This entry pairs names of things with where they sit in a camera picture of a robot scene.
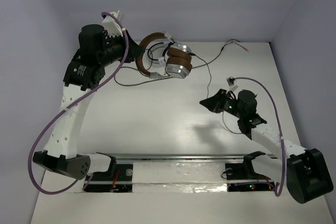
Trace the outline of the brown silver headphones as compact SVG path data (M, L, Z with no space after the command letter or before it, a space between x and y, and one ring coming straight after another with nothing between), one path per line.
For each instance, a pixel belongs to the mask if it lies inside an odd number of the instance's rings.
M170 34L166 32L157 32L147 35L139 43L139 47L143 50L146 47L159 39L167 39L172 42L172 45L169 46L167 50L168 59L165 63L165 71L169 77L184 79L186 78L192 70L192 56L190 55L190 48L182 44L180 41L175 40Z

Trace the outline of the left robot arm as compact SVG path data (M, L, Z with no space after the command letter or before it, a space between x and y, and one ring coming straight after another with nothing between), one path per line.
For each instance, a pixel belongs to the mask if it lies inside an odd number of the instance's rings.
M79 35L79 49L71 59L63 79L63 97L59 113L43 129L41 139L53 125L50 138L41 151L33 146L29 165L75 180L82 180L90 172L92 159L78 153L79 134L87 108L94 93L114 75L105 77L105 69L112 63L130 63L144 53L126 29L113 36L97 24L85 25Z

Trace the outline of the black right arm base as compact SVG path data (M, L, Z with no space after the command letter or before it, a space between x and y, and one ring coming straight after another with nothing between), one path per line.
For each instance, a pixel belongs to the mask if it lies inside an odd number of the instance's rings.
M221 178L227 181L229 192L274 191L275 183L269 177L254 171L252 161L266 154L257 151L247 154L240 163L227 163Z

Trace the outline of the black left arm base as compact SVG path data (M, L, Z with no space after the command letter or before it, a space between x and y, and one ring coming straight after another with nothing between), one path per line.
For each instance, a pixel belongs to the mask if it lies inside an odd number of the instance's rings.
M90 155L91 166L82 190L87 193L131 193L133 164L119 162L110 154Z

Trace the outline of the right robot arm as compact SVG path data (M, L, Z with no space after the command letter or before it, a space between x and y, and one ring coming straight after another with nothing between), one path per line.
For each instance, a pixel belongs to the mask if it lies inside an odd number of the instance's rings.
M316 148L307 149L285 140L257 113L256 95L242 90L238 96L220 89L214 96L200 101L213 113L226 112L238 119L242 135L263 146L275 156L264 152L246 154L242 162L243 174L248 179L270 178L280 193L286 187L292 198L304 204L333 191L334 186L323 154Z

